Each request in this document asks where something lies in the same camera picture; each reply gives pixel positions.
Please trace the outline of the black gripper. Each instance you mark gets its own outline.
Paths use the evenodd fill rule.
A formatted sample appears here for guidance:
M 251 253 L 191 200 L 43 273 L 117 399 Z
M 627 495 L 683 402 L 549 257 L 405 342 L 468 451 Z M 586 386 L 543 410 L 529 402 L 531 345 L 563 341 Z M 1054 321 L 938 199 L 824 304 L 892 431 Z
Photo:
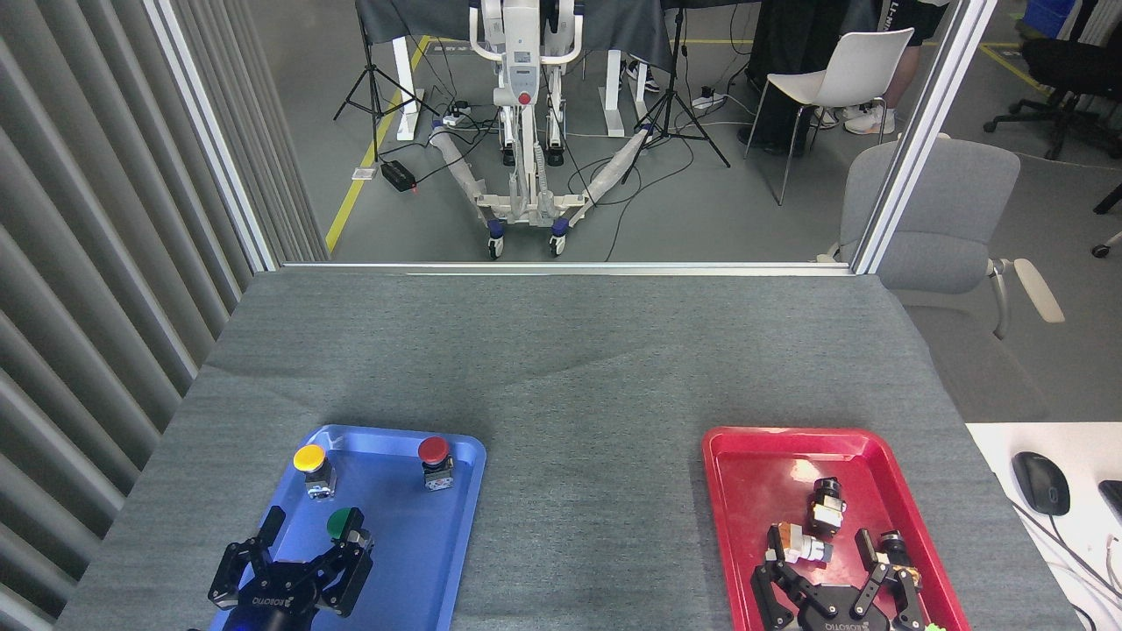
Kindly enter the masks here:
M 309 630 L 319 609 L 352 614 L 373 569 L 370 532 L 352 528 L 309 564 L 272 564 L 270 547 L 285 519 L 283 507 L 272 506 L 257 534 L 226 548 L 209 600 L 232 609 L 231 630 Z M 252 578 L 240 587 L 247 566 Z
M 773 524 L 767 531 L 763 563 L 752 575 L 752 589 L 760 616 L 770 630 L 785 630 L 797 623 L 802 630 L 921 630 L 926 625 L 918 591 L 921 575 L 911 559 L 900 531 L 880 534 L 874 543 L 870 530 L 855 534 L 859 558 L 870 576 L 862 589 L 854 586 L 813 585 L 792 567 L 803 550 L 804 536 L 798 524 Z M 874 604 L 885 585 L 891 589 L 896 615 L 889 622 Z M 799 609 L 794 614 L 781 606 L 775 588 L 784 592 Z

